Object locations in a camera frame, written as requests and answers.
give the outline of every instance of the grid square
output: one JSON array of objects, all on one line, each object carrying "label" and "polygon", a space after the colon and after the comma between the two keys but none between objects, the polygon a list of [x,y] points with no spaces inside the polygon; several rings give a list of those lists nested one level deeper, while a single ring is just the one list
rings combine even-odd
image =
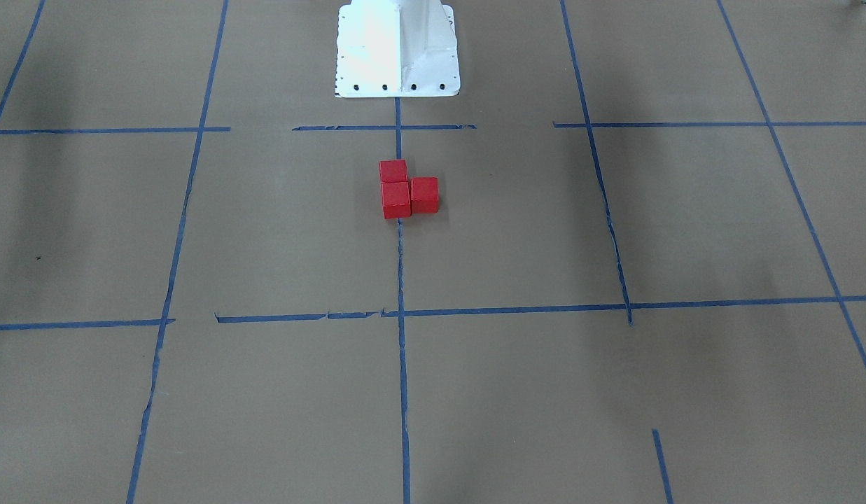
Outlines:
[{"label": "grid square", "polygon": [[168,328],[139,502],[397,502],[393,319]]},{"label": "grid square", "polygon": [[835,304],[636,316],[409,318],[414,498],[662,501],[658,428],[677,501],[866,504],[866,376]]},{"label": "grid square", "polygon": [[195,127],[221,0],[48,2],[1,128]]},{"label": "grid square", "polygon": [[546,128],[583,121],[557,0],[445,3],[454,7],[461,94],[402,100],[405,124]]},{"label": "grid square", "polygon": [[192,154],[189,134],[0,136],[0,323],[158,316]]},{"label": "grid square", "polygon": [[723,3],[773,121],[866,120],[866,6]]},{"label": "grid square", "polygon": [[0,332],[0,503],[123,502],[155,328]]},{"label": "grid square", "polygon": [[866,128],[778,135],[840,290],[866,295]]},{"label": "grid square", "polygon": [[836,304],[636,323],[592,338],[595,373],[618,416],[659,428],[677,501],[866,504],[866,374]]},{"label": "grid square", "polygon": [[585,133],[407,132],[440,210],[405,220],[410,309],[622,302]]},{"label": "grid square", "polygon": [[714,1],[573,2],[567,12],[592,121],[763,121]]},{"label": "grid square", "polygon": [[395,307],[397,230],[379,207],[377,165],[392,144],[379,132],[269,130],[205,141],[174,316]]},{"label": "grid square", "polygon": [[38,0],[0,0],[0,100],[32,28],[35,12]]},{"label": "grid square", "polygon": [[608,331],[624,312],[409,318],[412,500],[660,502],[647,420],[593,380]]},{"label": "grid square", "polygon": [[334,95],[340,0],[232,3],[209,124],[393,125],[391,99]]},{"label": "grid square", "polygon": [[596,137],[632,301],[833,295],[767,129]]}]

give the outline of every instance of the red cube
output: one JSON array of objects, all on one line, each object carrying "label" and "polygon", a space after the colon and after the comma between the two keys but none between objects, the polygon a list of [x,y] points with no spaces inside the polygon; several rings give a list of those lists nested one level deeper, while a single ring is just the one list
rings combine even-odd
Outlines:
[{"label": "red cube", "polygon": [[387,160],[379,162],[379,182],[407,182],[407,163],[405,160]]},{"label": "red cube", "polygon": [[411,211],[434,214],[439,211],[439,179],[435,176],[411,178]]},{"label": "red cube", "polygon": [[411,216],[411,197],[407,182],[379,184],[382,195],[382,216],[386,219]]}]

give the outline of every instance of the grid line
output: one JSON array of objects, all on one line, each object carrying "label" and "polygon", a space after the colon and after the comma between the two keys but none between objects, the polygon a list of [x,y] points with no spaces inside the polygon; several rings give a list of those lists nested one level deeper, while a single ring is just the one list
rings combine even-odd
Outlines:
[{"label": "grid line", "polygon": [[616,256],[616,272],[619,274],[619,284],[622,287],[622,301],[625,303],[625,316],[629,320],[629,325],[634,325],[634,318],[631,315],[631,303],[629,300],[629,290],[625,284],[625,273],[622,271],[622,259],[619,254],[619,242],[616,240],[616,230],[613,225],[613,217],[610,213],[610,202],[606,195],[606,186],[603,184],[603,173],[601,172],[600,157],[598,156],[598,144],[595,143],[595,132],[592,128],[592,118],[589,115],[589,103],[585,99],[585,86],[582,84],[582,73],[579,70],[579,58],[576,57],[576,44],[573,42],[573,30],[570,28],[570,17],[566,12],[566,0],[560,0],[561,14],[564,16],[564,29],[566,31],[566,41],[570,45],[570,58],[573,60],[573,71],[576,74],[576,86],[579,88],[579,100],[582,106],[582,115],[585,118],[585,129],[589,135],[589,147],[592,149],[592,160],[595,165],[595,175],[598,176],[598,186],[600,188],[601,197],[603,198],[603,213],[606,215],[606,227],[610,233],[610,239],[613,240],[613,251]]},{"label": "grid line", "polygon": [[221,41],[224,35],[225,19],[228,16],[228,0],[223,0],[221,4],[221,19],[218,21],[218,34],[215,37],[215,51],[212,54],[211,67],[209,67],[209,79],[206,82],[205,95],[202,99],[202,114],[200,114],[199,131],[196,133],[196,142],[193,146],[193,159],[190,161],[190,173],[187,176],[187,188],[183,195],[183,207],[181,209],[181,217],[177,225],[177,239],[174,243],[174,254],[171,260],[171,271],[168,274],[168,291],[165,297],[165,302],[162,305],[162,318],[158,326],[158,335],[155,338],[155,352],[153,354],[153,363],[150,382],[150,398],[144,408],[144,415],[141,418],[141,430],[137,438],[137,449],[134,453],[134,462],[131,469],[131,482],[128,484],[127,504],[134,503],[134,497],[137,491],[137,482],[139,479],[139,471],[141,471],[141,462],[144,459],[144,447],[147,440],[148,427],[150,427],[150,415],[152,412],[153,399],[155,397],[155,383],[158,379],[158,370],[160,369],[160,354],[165,342],[165,332],[168,326],[169,313],[171,310],[171,300],[174,296],[174,281],[177,278],[177,267],[181,260],[181,249],[183,248],[183,233],[187,223],[187,207],[190,203],[190,194],[193,191],[193,179],[196,176],[196,166],[199,163],[200,149],[202,149],[202,134],[206,125],[206,117],[209,114],[209,102],[211,101],[212,84],[215,81],[215,70],[218,67],[218,55],[221,53]]},{"label": "grid line", "polygon": [[[395,158],[402,159],[401,98],[395,99]],[[405,233],[401,219],[398,227],[398,390],[401,399],[401,484],[402,501],[411,504],[411,451],[407,436],[407,352],[405,332]]]},{"label": "grid line", "polygon": [[137,320],[88,320],[84,322],[35,322],[35,323],[0,323],[3,331],[43,331],[45,329],[87,329],[87,328],[128,328],[129,326],[158,326],[158,318],[142,318]]},{"label": "grid line", "polygon": [[552,123],[555,128],[640,128],[640,127],[866,127],[866,121],[701,121],[648,123]]},{"label": "grid line", "polygon": [[477,129],[477,125],[304,125],[291,131],[398,131],[398,130]]},{"label": "grid line", "polygon": [[800,194],[800,189],[797,186],[797,181],[794,179],[794,173],[790,169],[790,164],[788,163],[788,157],[784,153],[784,149],[781,147],[781,140],[778,139],[778,132],[775,131],[775,125],[772,123],[771,118],[769,117],[769,111],[766,108],[765,102],[762,99],[762,93],[760,93],[759,87],[756,85],[756,79],[753,77],[753,72],[750,70],[749,64],[747,64],[747,59],[743,55],[743,48],[741,48],[741,44],[737,39],[736,33],[734,33],[734,27],[731,24],[731,19],[728,17],[728,12],[725,9],[722,0],[715,0],[718,5],[718,9],[722,13],[722,19],[725,21],[725,25],[728,28],[728,34],[731,36],[732,42],[734,42],[734,49],[737,51],[737,55],[741,60],[741,64],[743,66],[743,70],[747,74],[747,80],[750,81],[750,86],[753,89],[753,96],[756,98],[756,102],[760,105],[760,110],[762,111],[763,117],[765,117],[765,125],[769,128],[769,133],[771,133],[772,141],[775,143],[775,149],[778,151],[778,157],[781,159],[781,165],[784,167],[785,175],[788,176],[788,182],[790,183],[790,187],[794,192],[794,197],[797,198],[797,205],[800,207],[800,213],[803,214],[803,219],[806,223],[806,226],[809,229],[809,234],[811,238],[813,238],[813,243],[816,245],[816,251],[818,252],[820,260],[822,260],[822,265],[824,266],[824,270],[827,274],[827,280],[830,282],[830,286],[834,291],[834,296],[836,297],[838,304],[840,306],[840,311],[843,313],[843,319],[846,322],[846,327],[849,329],[849,334],[853,338],[853,342],[855,344],[856,350],[858,350],[859,358],[862,360],[862,366],[865,367],[866,372],[866,353],[865,348],[862,346],[862,339],[859,337],[858,332],[856,332],[855,324],[853,323],[853,319],[849,316],[849,310],[846,308],[846,301],[844,300],[843,294],[840,293],[840,287],[837,284],[837,279],[834,278],[834,272],[832,268],[830,268],[830,263],[827,261],[827,256],[825,255],[824,248],[822,247],[822,242],[819,239],[819,235],[816,231],[816,226],[813,225],[813,220],[809,216],[809,211],[806,210],[806,205],[803,201],[803,195]]},{"label": "grid line", "polygon": [[38,3],[38,10],[35,11],[35,19],[32,20],[32,28],[29,29],[29,35],[25,38],[25,43],[22,45],[22,50],[19,53],[19,58],[16,60],[16,66],[13,67],[13,73],[10,74],[10,80],[6,84],[6,88],[4,89],[4,95],[0,98],[0,119],[4,115],[4,109],[6,109],[6,102],[9,102],[10,93],[13,92],[13,84],[16,84],[16,78],[19,76],[19,70],[22,68],[22,63],[25,61],[25,57],[29,54],[29,48],[32,46],[32,39],[35,37],[35,32],[38,31],[38,24],[40,23],[40,17],[43,12],[43,4],[46,0],[40,0]]},{"label": "grid line", "polygon": [[[866,296],[843,296],[846,302],[866,302]],[[702,301],[664,301],[631,303],[632,309],[698,309],[698,307],[753,307],[837,303],[835,296],[816,297],[759,297],[749,300],[702,300]],[[624,303],[603,303],[587,305],[544,305],[544,306],[514,306],[514,307],[453,307],[453,309],[406,309],[406,318],[411,316],[458,316],[458,315],[516,315],[524,313],[565,313],[565,312],[617,312],[625,310]],[[254,316],[219,316],[215,313],[218,323],[265,323],[265,322],[296,322],[316,320],[341,319],[371,319],[374,316],[394,318],[398,310],[390,312],[381,309],[376,311],[349,311],[326,313],[296,313],[286,315],[254,315]]]},{"label": "grid line", "polygon": [[[203,127],[205,133],[228,133],[230,127]],[[199,133],[199,127],[104,127],[84,129],[0,129],[1,134],[136,134],[136,133]]]},{"label": "grid line", "polygon": [[666,457],[663,456],[663,442],[659,438],[659,430],[653,428],[650,431],[654,437],[654,450],[657,450],[657,462],[659,463],[659,473],[663,479],[663,492],[666,494],[666,504],[673,504],[675,500],[672,497],[672,484],[669,484],[669,471],[666,471]]}]

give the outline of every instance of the blue painter's tape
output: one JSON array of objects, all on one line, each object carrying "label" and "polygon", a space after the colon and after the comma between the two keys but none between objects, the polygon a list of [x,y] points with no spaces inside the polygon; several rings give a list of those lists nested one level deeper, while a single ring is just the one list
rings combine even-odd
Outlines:
[{"label": "blue painter's tape", "polygon": [[836,303],[837,298],[824,297],[778,297],[777,299],[760,300],[708,300],[708,301],[673,301],[663,303],[632,303],[634,309],[673,309],[674,307],[731,307],[731,306],[766,306],[766,305],[797,305],[810,303]]},{"label": "blue painter's tape", "polygon": [[35,36],[35,32],[38,31],[38,24],[40,23],[40,16],[43,12],[43,3],[46,0],[40,0],[38,3],[38,10],[35,11],[35,19],[32,20],[32,28],[29,28],[29,35],[25,38],[25,43],[22,44],[22,50],[19,53],[19,59],[16,60],[16,66],[13,67],[13,73],[10,74],[10,80],[6,84],[6,88],[4,89],[4,95],[0,98],[0,119],[4,115],[4,109],[6,109],[6,102],[10,99],[10,93],[13,92],[13,84],[16,84],[16,78],[19,77],[19,70],[22,68],[22,63],[25,61],[25,55],[29,54],[29,48],[32,46],[32,39]]},{"label": "blue painter's tape", "polygon": [[327,313],[297,313],[293,315],[218,316],[218,323],[293,322],[296,320],[326,319]]},{"label": "blue painter's tape", "polygon": [[[553,123],[555,128],[589,127],[585,123]],[[775,127],[866,127],[866,121],[804,121],[804,122],[773,122]],[[766,127],[765,121],[755,122],[654,122],[654,123],[592,123],[598,128],[637,128],[637,127]]]},{"label": "blue painter's tape", "polygon": [[[225,133],[230,127],[205,127],[206,133]],[[0,129],[0,134],[136,134],[136,133],[198,133],[198,127],[110,127],[93,129]]]},{"label": "blue painter's tape", "polygon": [[862,302],[862,301],[866,301],[866,296],[844,296],[843,300],[845,300],[847,303],[849,303],[849,302]]},{"label": "blue painter's tape", "polygon": [[305,125],[292,131],[396,131],[403,130],[453,130],[477,129],[477,125]]},{"label": "blue painter's tape", "polygon": [[398,219],[398,363],[400,363],[401,391],[401,479],[403,485],[402,500],[404,501],[404,504],[411,504],[411,455],[410,441],[407,436],[407,357],[405,352],[404,251],[404,226],[401,219]]},{"label": "blue painter's tape", "polygon": [[624,304],[525,306],[525,307],[459,307],[458,309],[410,309],[405,316],[507,315],[516,313],[609,312],[625,309]]},{"label": "blue painter's tape", "polygon": [[395,159],[401,158],[401,98],[395,99]]},{"label": "blue painter's tape", "polygon": [[317,125],[294,127],[293,131],[394,131],[394,125]]},{"label": "blue painter's tape", "polygon": [[813,122],[781,122],[772,125],[776,127],[866,127],[866,121],[813,121]]},{"label": "blue painter's tape", "polygon": [[137,491],[137,482],[139,473],[141,472],[141,462],[144,459],[144,447],[146,446],[148,427],[150,427],[150,415],[152,412],[153,399],[155,397],[155,381],[158,379],[158,369],[160,369],[160,354],[163,344],[165,343],[165,332],[168,322],[168,314],[171,309],[171,300],[174,294],[174,280],[177,278],[177,267],[181,260],[181,249],[183,246],[183,232],[187,223],[187,205],[190,203],[190,193],[193,191],[193,178],[196,176],[196,166],[199,163],[200,148],[202,147],[202,134],[206,127],[206,118],[209,115],[209,102],[211,101],[212,84],[215,82],[215,70],[218,68],[218,55],[221,53],[221,39],[224,35],[225,19],[228,16],[228,1],[223,0],[221,6],[221,19],[218,21],[218,34],[215,37],[215,51],[212,54],[211,66],[209,67],[209,79],[206,82],[205,95],[202,98],[202,114],[200,114],[199,131],[196,133],[196,143],[193,146],[193,159],[190,161],[190,173],[187,176],[187,188],[183,195],[183,206],[181,209],[180,221],[177,225],[177,239],[174,243],[174,254],[171,260],[171,271],[168,274],[168,290],[165,297],[165,302],[162,306],[162,318],[160,326],[158,326],[158,335],[155,338],[155,352],[153,354],[153,364],[150,383],[150,398],[144,408],[144,415],[141,418],[141,432],[137,438],[137,449],[134,453],[134,463],[131,469],[131,482],[128,484],[128,495],[126,504],[134,504],[134,497]]},{"label": "blue painter's tape", "polygon": [[45,329],[128,328],[128,326],[158,326],[158,318],[139,320],[92,320],[87,322],[0,323],[0,331],[40,331]]},{"label": "blue painter's tape", "polygon": [[659,431],[654,428],[651,431],[654,437],[654,449],[657,450],[657,462],[659,462],[659,473],[663,478],[663,492],[666,494],[666,504],[675,504],[672,498],[672,485],[669,484],[669,471],[666,471],[666,457],[663,456],[663,443],[659,438]]},{"label": "blue painter's tape", "polygon": [[731,25],[731,19],[728,17],[728,12],[725,9],[722,0],[715,0],[718,5],[718,9],[722,13],[722,19],[725,21],[725,25],[728,28],[728,34],[731,36],[732,41],[734,42],[734,49],[737,51],[737,55],[741,60],[741,64],[743,66],[744,73],[747,74],[747,79],[750,81],[750,86],[753,89],[753,95],[756,96],[756,102],[760,105],[760,110],[762,111],[762,117],[765,118],[766,125],[769,127],[769,133],[771,133],[772,141],[775,143],[775,150],[778,152],[778,157],[781,159],[781,165],[784,167],[785,175],[788,176],[788,182],[790,183],[790,187],[794,192],[794,197],[797,199],[797,205],[800,207],[800,213],[803,214],[803,219],[806,223],[806,226],[809,229],[809,234],[813,237],[813,243],[816,245],[816,252],[818,252],[820,260],[822,260],[822,265],[824,266],[825,273],[827,274],[827,280],[830,282],[830,286],[834,291],[834,296],[838,301],[840,306],[840,312],[843,314],[843,319],[846,322],[846,327],[849,329],[849,334],[853,339],[853,342],[856,347],[856,351],[859,353],[859,358],[862,360],[862,366],[865,367],[866,373],[866,353],[865,348],[862,346],[862,339],[859,337],[858,331],[855,329],[855,324],[853,323],[852,318],[849,316],[849,309],[846,308],[846,301],[843,295],[840,293],[840,287],[837,284],[837,279],[834,278],[834,272],[832,268],[830,268],[830,263],[827,261],[827,256],[825,255],[824,248],[822,247],[822,242],[819,239],[819,235],[816,232],[816,227],[813,226],[813,220],[809,216],[809,211],[806,210],[806,205],[803,201],[803,197],[800,194],[800,189],[797,186],[797,181],[794,179],[794,173],[790,169],[790,163],[788,163],[788,157],[785,156],[784,149],[781,147],[781,140],[778,139],[778,133],[775,131],[775,127],[772,124],[771,118],[769,117],[769,111],[766,109],[765,102],[762,100],[762,95],[760,94],[759,87],[756,85],[756,80],[753,77],[753,72],[750,70],[749,64],[747,64],[747,59],[743,55],[743,48],[741,48],[741,44],[737,39],[736,33],[734,33],[734,27]]},{"label": "blue painter's tape", "polygon": [[330,320],[340,320],[340,319],[369,319],[371,316],[379,315],[378,311],[348,311],[344,313],[327,313],[327,319]]},{"label": "blue painter's tape", "polygon": [[[762,122],[691,122],[691,123],[592,123],[591,126],[598,128],[642,128],[642,127],[765,127]],[[554,123],[556,128],[587,128],[589,125],[583,123]]]},{"label": "blue painter's tape", "polygon": [[405,130],[477,129],[475,125],[403,125]]},{"label": "blue painter's tape", "polygon": [[[844,296],[846,302],[866,302],[866,296]],[[838,299],[833,296],[813,297],[765,297],[764,299],[752,300],[704,300],[704,301],[665,301],[653,303],[632,303],[632,309],[691,309],[691,307],[749,307],[749,306],[777,306],[777,305],[800,305],[837,303]],[[624,303],[605,303],[590,305],[549,305],[549,306],[520,306],[520,307],[455,307],[454,309],[406,309],[404,316],[458,316],[458,315],[510,315],[521,313],[562,313],[562,312],[613,312],[624,310]],[[250,323],[250,322],[288,322],[293,320],[321,320],[321,319],[368,319],[370,316],[379,315],[382,318],[394,319],[401,315],[398,310],[390,312],[382,309],[379,311],[356,311],[345,313],[306,313],[294,315],[267,315],[267,316],[217,316],[219,323]]]},{"label": "blue painter's tape", "polygon": [[579,58],[576,57],[576,44],[573,42],[573,30],[570,28],[570,16],[566,12],[566,1],[560,0],[561,13],[564,16],[564,29],[566,31],[566,41],[570,45],[570,58],[573,60],[573,71],[576,74],[576,86],[579,88],[579,100],[582,105],[582,115],[585,118],[586,130],[589,134],[589,147],[592,148],[592,160],[595,165],[595,175],[598,176],[598,187],[600,188],[601,197],[603,198],[603,213],[606,215],[606,227],[610,233],[610,239],[613,242],[613,251],[616,256],[616,272],[619,275],[619,284],[622,288],[622,300],[625,303],[625,315],[629,320],[629,325],[634,325],[634,318],[631,315],[631,303],[629,300],[629,289],[625,283],[625,272],[622,271],[622,259],[619,254],[619,242],[616,240],[616,231],[613,225],[613,217],[610,213],[610,202],[606,195],[606,186],[603,184],[603,173],[600,166],[600,157],[598,156],[598,146],[595,143],[595,133],[592,128],[592,117],[589,115],[589,104],[585,99],[585,86],[582,84],[582,73],[579,70]]}]

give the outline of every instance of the white metal pedestal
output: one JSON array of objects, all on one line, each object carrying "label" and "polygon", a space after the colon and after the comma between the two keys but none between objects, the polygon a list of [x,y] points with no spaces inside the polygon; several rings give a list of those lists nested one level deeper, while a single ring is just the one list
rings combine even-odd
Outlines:
[{"label": "white metal pedestal", "polygon": [[340,9],[336,95],[454,96],[454,10],[441,0],[352,0]]}]

